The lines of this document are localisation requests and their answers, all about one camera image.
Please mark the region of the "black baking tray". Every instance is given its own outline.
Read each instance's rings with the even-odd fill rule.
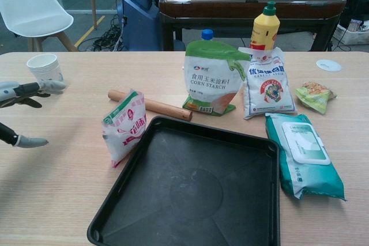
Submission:
[[[280,245],[271,140],[154,118],[87,238],[96,245]]]

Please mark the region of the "teal wipes package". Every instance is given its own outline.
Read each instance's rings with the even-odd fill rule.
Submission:
[[[268,137],[280,145],[282,188],[298,199],[304,194],[345,200],[344,185],[306,115],[266,113]]]

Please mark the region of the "green bottle cap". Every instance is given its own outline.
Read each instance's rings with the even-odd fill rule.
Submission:
[[[273,16],[276,14],[276,8],[274,7],[275,6],[275,2],[274,1],[269,1],[268,2],[268,5],[264,7],[264,11],[263,11],[263,14],[266,15],[266,16]]]

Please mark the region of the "rolling pin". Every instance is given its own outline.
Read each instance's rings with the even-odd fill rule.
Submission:
[[[127,97],[127,93],[111,89],[108,92],[108,97],[114,101],[121,101],[122,99]],[[178,118],[185,121],[191,121],[192,119],[192,112],[187,109],[174,107],[172,105],[164,104],[146,98],[145,106],[148,111],[161,113],[162,115],[172,116],[173,118]]]

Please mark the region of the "white disc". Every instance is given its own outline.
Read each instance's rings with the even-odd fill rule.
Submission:
[[[333,60],[318,60],[317,66],[326,71],[340,71],[342,69],[341,65]]]

